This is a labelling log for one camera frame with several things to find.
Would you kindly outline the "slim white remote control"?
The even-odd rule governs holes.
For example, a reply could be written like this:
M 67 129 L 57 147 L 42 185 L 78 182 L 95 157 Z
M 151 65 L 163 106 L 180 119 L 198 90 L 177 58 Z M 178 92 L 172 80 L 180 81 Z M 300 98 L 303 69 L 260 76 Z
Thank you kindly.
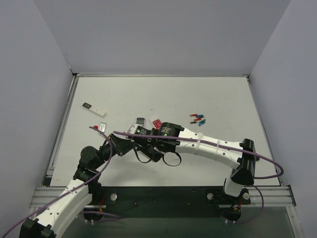
M 147 158 L 138 149 L 137 149 L 137 155 L 138 155 L 138 158 L 139 158 L 140 161 L 142 161 L 142 162 L 146 162 L 147 161 Z

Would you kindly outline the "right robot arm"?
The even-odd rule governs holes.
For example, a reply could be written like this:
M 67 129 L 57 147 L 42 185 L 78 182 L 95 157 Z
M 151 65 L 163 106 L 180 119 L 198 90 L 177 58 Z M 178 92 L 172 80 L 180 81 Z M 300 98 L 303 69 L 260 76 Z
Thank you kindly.
M 191 154 L 228 166 L 232 171 L 224 182 L 223 191 L 226 195 L 238 197 L 245 186 L 254 184 L 257 156 L 254 155 L 255 146 L 252 140 L 219 140 L 170 122 L 164 122 L 158 130 L 148 130 L 134 124 L 128 132 L 142 135 L 133 137 L 133 140 L 145 148 L 151 145 L 156 152 Z

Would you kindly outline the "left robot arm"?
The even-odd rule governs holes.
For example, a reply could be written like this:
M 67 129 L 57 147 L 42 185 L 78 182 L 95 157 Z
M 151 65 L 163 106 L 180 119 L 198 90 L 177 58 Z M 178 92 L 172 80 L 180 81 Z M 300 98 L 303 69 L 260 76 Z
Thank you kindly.
M 20 229 L 21 238 L 60 238 L 89 203 L 101 200 L 101 175 L 97 168 L 108 164 L 114 155 L 123 156 L 133 149 L 129 139 L 111 134 L 103 145 L 96 149 L 86 146 L 80 153 L 80 160 L 73 179 L 61 195 L 44 205 L 44 211 L 36 218 L 26 219 Z

